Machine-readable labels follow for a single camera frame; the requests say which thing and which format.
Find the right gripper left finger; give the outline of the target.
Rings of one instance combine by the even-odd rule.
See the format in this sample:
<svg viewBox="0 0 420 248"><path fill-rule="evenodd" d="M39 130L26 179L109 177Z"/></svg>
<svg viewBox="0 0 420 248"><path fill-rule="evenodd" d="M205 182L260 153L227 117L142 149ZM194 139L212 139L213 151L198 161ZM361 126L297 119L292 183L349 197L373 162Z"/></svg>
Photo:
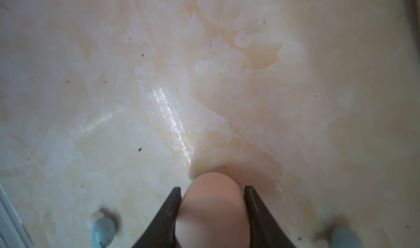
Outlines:
<svg viewBox="0 0 420 248"><path fill-rule="evenodd" d="M176 219L182 202L181 188L174 187L133 248L176 248Z"/></svg>

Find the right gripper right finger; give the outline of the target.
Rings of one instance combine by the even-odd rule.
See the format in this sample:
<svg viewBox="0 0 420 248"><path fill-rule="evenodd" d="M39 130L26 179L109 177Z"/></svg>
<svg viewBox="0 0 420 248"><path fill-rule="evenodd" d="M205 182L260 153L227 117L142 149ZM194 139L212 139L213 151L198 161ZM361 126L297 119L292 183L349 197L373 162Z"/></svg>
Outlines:
<svg viewBox="0 0 420 248"><path fill-rule="evenodd" d="M244 200L248 211L251 248L295 248L254 187L245 186Z"/></svg>

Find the pink earbud charging case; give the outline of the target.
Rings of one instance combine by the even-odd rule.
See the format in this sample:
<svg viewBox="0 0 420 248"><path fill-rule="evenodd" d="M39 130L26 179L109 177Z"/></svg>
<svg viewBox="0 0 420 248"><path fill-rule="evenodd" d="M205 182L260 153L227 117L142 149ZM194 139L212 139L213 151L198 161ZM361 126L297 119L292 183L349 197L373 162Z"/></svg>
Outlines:
<svg viewBox="0 0 420 248"><path fill-rule="evenodd" d="M238 184L222 173L197 177L176 218L178 248L249 248L248 211Z"/></svg>

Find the blue earbud charging case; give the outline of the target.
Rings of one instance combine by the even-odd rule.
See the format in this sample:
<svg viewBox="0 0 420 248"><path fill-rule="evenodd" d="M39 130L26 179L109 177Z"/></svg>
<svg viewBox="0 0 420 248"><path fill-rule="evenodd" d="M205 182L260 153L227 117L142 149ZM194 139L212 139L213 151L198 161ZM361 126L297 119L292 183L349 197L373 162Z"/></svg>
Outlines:
<svg viewBox="0 0 420 248"><path fill-rule="evenodd" d="M331 233L330 248L363 248L359 236L346 227L335 227Z"/></svg>

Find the blue earbud upper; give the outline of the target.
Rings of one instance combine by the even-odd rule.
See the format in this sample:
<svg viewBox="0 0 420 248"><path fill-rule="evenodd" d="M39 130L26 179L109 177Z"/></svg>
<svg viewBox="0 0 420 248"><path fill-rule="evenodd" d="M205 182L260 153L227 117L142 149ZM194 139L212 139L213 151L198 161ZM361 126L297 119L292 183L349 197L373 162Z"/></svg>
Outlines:
<svg viewBox="0 0 420 248"><path fill-rule="evenodd" d="M103 212L92 213L87 221L87 228L92 231L92 244L94 248L108 248L116 234L116 224Z"/></svg>

